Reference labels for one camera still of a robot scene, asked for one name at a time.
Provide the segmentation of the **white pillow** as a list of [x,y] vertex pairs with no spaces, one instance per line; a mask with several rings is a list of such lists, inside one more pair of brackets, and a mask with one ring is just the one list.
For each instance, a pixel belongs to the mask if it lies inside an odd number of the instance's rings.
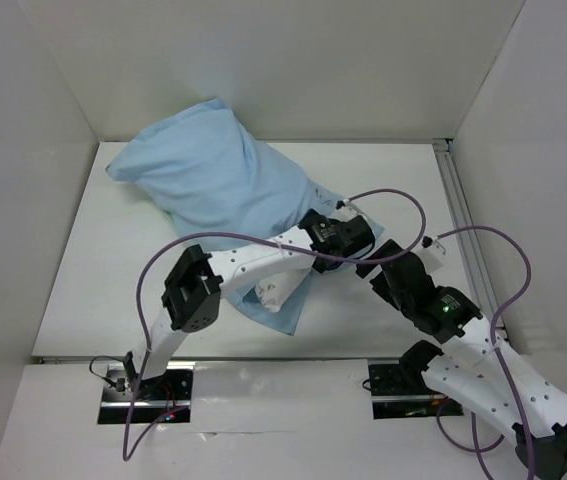
[[307,268],[264,278],[255,285],[255,294],[267,311],[278,313],[309,273],[310,269]]

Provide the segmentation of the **light blue pillowcase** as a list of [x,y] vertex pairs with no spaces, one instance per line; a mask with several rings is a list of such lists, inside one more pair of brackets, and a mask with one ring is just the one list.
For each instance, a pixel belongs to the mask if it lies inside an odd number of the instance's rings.
[[[343,195],[314,182],[294,161],[256,140],[221,100],[194,105],[141,131],[106,168],[110,178],[144,191],[171,216],[179,236],[198,234],[206,251],[244,246],[211,232],[269,239],[298,225],[309,210],[341,217]],[[316,272],[278,313],[254,287],[227,301],[250,320],[292,335]]]

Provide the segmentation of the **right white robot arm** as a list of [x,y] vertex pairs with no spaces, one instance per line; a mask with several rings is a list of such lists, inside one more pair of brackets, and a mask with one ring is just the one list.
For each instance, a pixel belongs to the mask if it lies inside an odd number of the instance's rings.
[[567,394],[539,374],[492,332],[487,316],[462,291],[434,282],[447,252],[427,238],[406,255],[389,240],[359,265],[373,291],[408,319],[424,339],[399,359],[404,388],[446,395],[481,417],[510,442],[517,458],[540,479],[567,473]]

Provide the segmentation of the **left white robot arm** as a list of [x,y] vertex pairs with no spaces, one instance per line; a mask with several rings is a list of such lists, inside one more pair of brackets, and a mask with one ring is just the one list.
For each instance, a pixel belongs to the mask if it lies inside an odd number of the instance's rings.
[[375,244],[373,224],[349,207],[338,218],[309,210],[301,222],[267,240],[247,235],[211,232],[211,237],[245,240],[246,245],[206,251],[199,244],[183,250],[164,280],[158,318],[148,324],[137,307],[144,340],[123,360],[126,389],[139,399],[159,390],[173,354],[185,338],[211,326],[220,303],[236,292],[259,283],[273,283],[274,291],[288,298],[298,276],[325,273],[344,263],[358,262],[359,255]]

